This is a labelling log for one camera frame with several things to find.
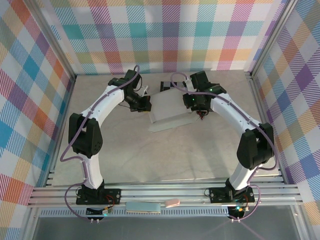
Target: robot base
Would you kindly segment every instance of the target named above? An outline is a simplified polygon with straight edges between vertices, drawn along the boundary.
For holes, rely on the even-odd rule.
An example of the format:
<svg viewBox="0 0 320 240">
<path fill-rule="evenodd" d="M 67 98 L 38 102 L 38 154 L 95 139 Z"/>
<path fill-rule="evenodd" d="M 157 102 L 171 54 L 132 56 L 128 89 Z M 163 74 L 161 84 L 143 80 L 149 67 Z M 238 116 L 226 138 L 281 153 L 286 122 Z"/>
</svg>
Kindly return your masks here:
<svg viewBox="0 0 320 240">
<path fill-rule="evenodd" d="M 121 189 L 107 189 L 105 181 L 102 181 L 97 189 L 91 189 L 82 184 L 76 195 L 75 204 L 77 205 L 118 205 L 121 199 Z"/>
<path fill-rule="evenodd" d="M 226 190 L 226 187 L 211 187 L 209 190 L 210 203 L 221 204 L 221 203 L 239 203 L 246 204 L 254 203 L 255 196 L 251 187 L 246 187 L 244 191 L 236 195 L 230 195 Z"/>
<path fill-rule="evenodd" d="M 228 212 L 229 212 L 229 219 L 242 219 L 245 216 L 246 211 L 242 210 L 239 211 L 237 208 L 235 208 L 234 206 L 228 206 Z"/>
</svg>

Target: cable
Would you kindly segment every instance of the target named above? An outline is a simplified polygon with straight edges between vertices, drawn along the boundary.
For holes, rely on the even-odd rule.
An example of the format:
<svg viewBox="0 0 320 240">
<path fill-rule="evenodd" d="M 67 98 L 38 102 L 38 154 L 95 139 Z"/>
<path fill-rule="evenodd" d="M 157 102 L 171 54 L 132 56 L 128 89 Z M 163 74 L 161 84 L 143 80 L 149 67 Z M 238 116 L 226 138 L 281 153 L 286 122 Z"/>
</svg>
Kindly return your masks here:
<svg viewBox="0 0 320 240">
<path fill-rule="evenodd" d="M 115 199 L 114 199 L 114 197 L 111 196 L 111 195 L 107 195 L 107 196 L 105 196 L 105 197 L 106 197 L 106 199 L 108 199 L 110 208 L 112 208 L 112 207 L 115 205 Z"/>
<path fill-rule="evenodd" d="M 128 106 L 125 106 L 125 105 L 121 105 L 120 103 L 118 104 L 119 106 L 121 106 L 121 107 L 125 107 L 125 108 L 128 108 L 128 109 L 130 109 L 130 107 L 128 107 Z"/>
<path fill-rule="evenodd" d="M 207 116 L 209 114 L 209 111 L 203 111 L 203 110 L 200 110 L 200 111 L 196 111 L 196 114 L 199 115 L 200 119 L 203 120 L 205 116 Z"/>
<path fill-rule="evenodd" d="M 248 197 L 247 197 L 246 195 L 244 195 L 244 198 L 245 198 L 245 200 L 246 200 L 246 205 L 245 205 L 245 207 L 248 207 L 248 204 L 249 204 Z"/>
<path fill-rule="evenodd" d="M 79 189 L 81 189 L 81 187 L 78 187 L 78 188 L 75 190 L 75 195 L 77 195 L 78 197 L 80 197 L 80 195 L 79 195 Z"/>
<path fill-rule="evenodd" d="M 103 208 L 103 209 L 100 209 L 100 210 L 95 210 L 95 209 L 92 209 L 92 208 L 87 208 L 86 210 L 91 212 L 91 213 L 93 213 L 94 215 L 99 215 L 99 214 L 102 214 L 103 210 L 105 210 L 105 209 Z"/>
<path fill-rule="evenodd" d="M 141 88 L 142 88 L 142 76 L 140 76 L 140 79 L 141 79 L 141 84 L 140 84 L 140 87 L 138 90 L 133 90 L 134 92 L 138 92 Z"/>
<path fill-rule="evenodd" d="M 203 194 L 204 194 L 207 198 L 211 198 L 209 195 L 206 194 L 206 191 L 207 191 L 208 189 L 209 189 L 209 187 L 207 187 L 207 188 L 204 190 L 204 193 L 203 193 Z"/>
<path fill-rule="evenodd" d="M 66 161 L 69 161 L 69 160 L 72 160 L 72 159 L 79 159 L 79 160 L 82 162 L 83 171 L 84 171 L 84 181 L 83 181 L 83 182 L 79 182 L 79 183 L 75 183 L 75 184 L 71 185 L 70 187 L 68 187 L 68 189 L 67 189 L 67 190 L 65 191 L 65 193 L 64 193 L 64 202 L 65 202 L 66 206 L 68 207 L 68 209 L 69 209 L 74 215 L 76 215 L 76 216 L 77 216 L 78 218 L 80 218 L 80 219 L 84 219 L 84 220 L 89 221 L 89 222 L 91 222 L 91 223 L 92 223 L 92 220 L 93 220 L 93 219 L 90 220 L 90 219 L 88 219 L 87 217 L 80 216 L 79 214 L 77 214 L 77 213 L 70 207 L 70 205 L 69 205 L 69 203 L 68 203 L 68 201 L 67 201 L 67 193 L 69 192 L 69 190 L 70 190 L 71 188 L 75 187 L 75 186 L 81 186 L 82 184 L 85 184 L 86 181 L 88 180 L 88 169 L 87 169 L 85 160 L 84 160 L 82 157 L 80 157 L 80 156 L 71 156 L 71 157 L 68 157 L 68 158 L 65 158 L 65 159 L 64 159 L 64 157 L 65 157 L 65 155 L 67 154 L 68 150 L 71 148 L 71 146 L 75 143 L 77 137 L 79 136 L 80 132 L 82 131 L 82 129 L 83 129 L 85 123 L 87 122 L 89 116 L 94 112 L 96 106 L 97 106 L 103 99 L 105 99 L 106 97 L 108 97 L 108 96 L 109 96 L 110 94 L 112 94 L 113 92 L 115 92 L 115 91 L 117 91 L 117 90 L 119 90 L 119 89 L 121 89 L 121 88 L 129 85 L 131 82 L 133 82 L 133 81 L 136 79 L 136 77 L 138 76 L 139 72 L 140 72 L 140 67 L 139 67 L 139 65 L 136 65 L 136 66 L 134 67 L 134 71 L 135 71 L 135 70 L 136 70 L 135 75 L 134 75 L 129 81 L 127 81 L 126 83 L 124 83 L 124 84 L 122 84 L 122 85 L 120 85 L 120 86 L 118 86 L 118 87 L 116 87 L 116 88 L 111 89 L 111 90 L 108 91 L 106 94 L 102 95 L 102 96 L 95 102 L 95 104 L 92 106 L 92 108 L 90 109 L 90 111 L 88 112 L 88 114 L 85 116 L 84 120 L 82 121 L 82 123 L 81 123 L 78 131 L 75 133 L 74 137 L 72 138 L 72 140 L 70 141 L 70 143 L 68 144 L 68 146 L 65 148 L 65 150 L 63 151 L 63 153 L 62 153 L 62 155 L 61 155 L 61 157 L 60 157 L 60 161 L 61 161 L 61 162 L 66 162 Z"/>
<path fill-rule="evenodd" d="M 253 171 L 253 173 L 251 174 L 251 176 L 249 177 L 249 179 L 248 179 L 248 181 L 247 181 L 248 186 L 255 187 L 255 188 L 258 189 L 258 201 L 257 201 L 256 205 L 254 206 L 252 212 L 250 212 L 247 216 L 245 216 L 245 217 L 243 217 L 243 218 L 241 218 L 241 219 L 244 220 L 244 219 L 250 217 L 250 216 L 256 211 L 256 209 L 257 209 L 257 207 L 258 207 L 258 205 L 259 205 L 259 203 L 260 203 L 260 199 L 261 199 L 261 191 L 260 191 L 260 188 L 259 188 L 257 185 L 251 185 L 251 184 L 250 184 L 250 181 L 252 180 L 252 178 L 254 177 L 254 175 L 257 173 L 258 169 L 267 170 L 267 171 L 272 171 L 272 170 L 274 170 L 274 169 L 276 169 L 276 168 L 278 167 L 278 163 L 279 163 L 279 155 L 278 155 L 278 154 L 279 154 L 279 153 L 278 153 L 275 145 L 273 144 L 273 142 L 271 141 L 271 139 L 268 137 L 268 135 L 267 135 L 258 125 L 256 125 L 253 121 L 251 121 L 251 119 L 248 118 L 248 117 L 247 117 L 236 105 L 234 105 L 232 102 L 230 102 L 229 100 L 225 99 L 224 97 L 222 97 L 222 96 L 220 96 L 220 95 L 218 95 L 218 94 L 214 94 L 214 93 L 211 93 L 211 92 L 201 92 L 201 91 L 195 91 L 195 92 L 193 92 L 193 91 L 188 91 L 188 90 L 182 89 L 182 88 L 178 87 L 178 86 L 175 84 L 174 78 L 173 78 L 174 75 L 182 75 L 182 76 L 185 77 L 185 79 L 188 79 L 188 76 L 187 76 L 186 74 L 184 74 L 183 72 L 174 72 L 174 73 L 171 75 L 171 77 L 170 77 L 171 83 L 172 83 L 172 85 L 173 85 L 176 89 L 178 89 L 178 90 L 180 90 L 180 91 L 182 91 L 182 92 L 184 92 L 184 93 L 187 93 L 187 94 L 191 94 L 191 95 L 209 95 L 209 96 L 213 96 L 213 97 L 215 97 L 215 98 L 218 98 L 218 99 L 224 101 L 225 103 L 227 103 L 227 104 L 229 104 L 231 107 L 233 107 L 248 123 L 251 123 L 251 124 L 264 136 L 264 138 L 267 140 L 267 142 L 268 142 L 269 145 L 271 146 L 272 151 L 274 152 L 274 157 L 275 157 L 275 164 L 274 164 L 274 166 L 271 167 L 271 168 L 257 167 L 257 168 Z"/>
</svg>

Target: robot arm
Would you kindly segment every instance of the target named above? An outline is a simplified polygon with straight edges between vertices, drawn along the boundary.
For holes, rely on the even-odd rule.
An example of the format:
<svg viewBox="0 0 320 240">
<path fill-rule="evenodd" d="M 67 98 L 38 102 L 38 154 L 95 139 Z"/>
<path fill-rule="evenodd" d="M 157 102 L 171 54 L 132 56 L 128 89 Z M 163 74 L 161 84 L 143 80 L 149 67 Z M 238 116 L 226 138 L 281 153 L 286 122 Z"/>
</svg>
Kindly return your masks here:
<svg viewBox="0 0 320 240">
<path fill-rule="evenodd" d="M 93 106 L 101 97 L 109 93 L 111 90 L 120 87 L 135 76 L 134 70 L 128 70 L 124 78 L 113 78 L 102 95 L 90 107 L 84 110 L 81 114 L 73 113 L 69 119 L 69 143 L 74 138 L 81 123 L 84 121 Z M 134 91 L 137 87 L 141 76 L 138 74 L 136 79 L 127 86 L 112 92 L 107 97 L 103 98 L 99 104 L 94 108 L 90 117 L 84 124 L 83 130 L 80 132 L 72 149 L 84 161 L 87 170 L 87 180 L 78 191 L 79 198 L 77 204 L 103 204 L 106 203 L 104 199 L 107 195 L 113 195 L 114 190 L 108 191 L 104 189 L 104 180 L 100 173 L 99 166 L 99 151 L 103 145 L 103 138 L 100 127 L 110 112 L 121 102 L 126 101 L 130 106 L 131 112 L 149 112 L 151 110 L 150 96 L 140 96 Z M 120 190 L 113 195 L 115 202 L 119 202 Z"/>
<path fill-rule="evenodd" d="M 218 196 L 214 199 L 211 198 L 212 203 L 221 201 L 232 202 L 235 199 L 239 199 L 239 196 L 246 195 L 252 191 L 248 186 L 248 180 L 251 175 L 256 168 L 261 167 L 274 155 L 271 146 L 252 122 L 259 126 L 272 142 L 274 142 L 273 128 L 269 123 L 261 124 L 258 120 L 253 119 L 245 113 L 233 102 L 229 94 L 227 94 L 219 84 L 208 81 L 204 71 L 195 73 L 190 77 L 191 79 L 187 79 L 185 82 L 189 92 L 214 93 L 228 100 L 228 103 L 226 103 L 222 99 L 210 95 L 189 93 L 183 95 L 183 101 L 187 108 L 191 108 L 193 111 L 209 112 L 212 110 L 218 113 L 235 128 L 237 134 L 240 136 L 240 143 L 236 153 L 239 163 L 233 174 L 227 179 L 226 187 L 224 189 L 209 189 L 213 196 Z M 250 121 L 247 121 L 230 103 L 241 110 Z M 251 202 L 254 202 L 252 196 L 250 196 L 250 194 L 248 194 L 248 196 Z"/>
</svg>

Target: colorful plaid wall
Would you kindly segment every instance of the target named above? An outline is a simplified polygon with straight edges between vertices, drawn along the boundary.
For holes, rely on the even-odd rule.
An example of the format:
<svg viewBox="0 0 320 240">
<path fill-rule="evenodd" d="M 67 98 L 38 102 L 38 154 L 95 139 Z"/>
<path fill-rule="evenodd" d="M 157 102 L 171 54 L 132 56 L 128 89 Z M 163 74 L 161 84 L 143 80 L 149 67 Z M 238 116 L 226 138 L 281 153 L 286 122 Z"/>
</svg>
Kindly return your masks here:
<svg viewBox="0 0 320 240">
<path fill-rule="evenodd" d="M 275 27 L 275 25 L 277 23 L 277 20 L 278 20 L 280 14 L 282 13 L 287 1 L 288 0 L 281 0 L 281 3 L 279 4 L 279 6 L 278 6 L 278 8 L 277 8 L 277 10 L 276 10 L 276 12 L 274 14 L 274 16 L 272 18 L 272 21 L 271 21 L 269 27 L 267 28 L 267 31 L 265 32 L 262 41 L 260 42 L 258 50 L 254 54 L 253 61 L 246 63 L 246 64 L 250 64 L 248 69 L 246 69 L 246 67 L 245 67 L 244 70 L 246 72 L 252 72 L 252 69 L 254 68 L 254 66 L 256 64 L 256 62 L 257 62 L 257 60 L 258 60 L 258 58 L 259 58 L 259 56 L 261 54 L 261 51 L 264 49 L 264 47 L 265 47 L 265 45 L 267 43 L 267 40 L 268 40 L 270 34 L 272 33 L 272 31 L 273 31 L 273 29 L 274 29 L 274 27 Z"/>
<path fill-rule="evenodd" d="M 18 238 L 71 81 L 23 0 L 0 0 L 0 240 Z"/>
<path fill-rule="evenodd" d="M 300 0 L 257 74 L 290 183 L 320 239 L 320 0 Z"/>
<path fill-rule="evenodd" d="M 76 73 L 119 74 L 244 69 L 285 0 L 37 2 Z"/>
</svg>

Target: red wire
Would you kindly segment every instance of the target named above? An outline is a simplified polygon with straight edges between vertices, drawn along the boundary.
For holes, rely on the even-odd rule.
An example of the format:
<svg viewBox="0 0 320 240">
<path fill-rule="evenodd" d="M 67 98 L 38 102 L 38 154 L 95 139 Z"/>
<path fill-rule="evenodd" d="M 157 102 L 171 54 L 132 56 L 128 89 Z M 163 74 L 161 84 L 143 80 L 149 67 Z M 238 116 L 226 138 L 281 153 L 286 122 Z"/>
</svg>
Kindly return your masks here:
<svg viewBox="0 0 320 240">
<path fill-rule="evenodd" d="M 200 117 L 201 120 L 204 119 L 204 116 L 202 115 L 201 111 L 196 111 L 196 114 L 199 115 L 199 117 Z"/>
<path fill-rule="evenodd" d="M 110 199 L 109 198 L 112 198 L 112 206 L 110 206 L 110 208 L 112 208 L 115 205 L 114 197 L 111 195 L 106 195 L 105 198 L 108 200 L 109 206 L 110 206 Z"/>
<path fill-rule="evenodd" d="M 248 200 L 248 197 L 246 195 L 244 195 L 245 199 L 246 199 L 246 207 L 248 207 L 248 204 L 249 204 L 249 200 Z"/>
</svg>

